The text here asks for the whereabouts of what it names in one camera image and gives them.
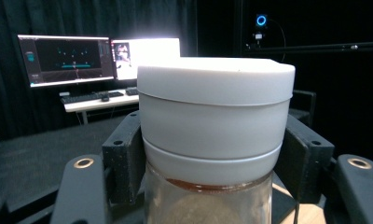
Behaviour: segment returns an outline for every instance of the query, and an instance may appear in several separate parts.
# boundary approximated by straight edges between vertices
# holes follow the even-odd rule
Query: computer monitor
[[[136,79],[139,64],[181,55],[178,38],[112,39],[111,49],[118,80]]]
[[[114,79],[108,37],[18,35],[31,88]]]

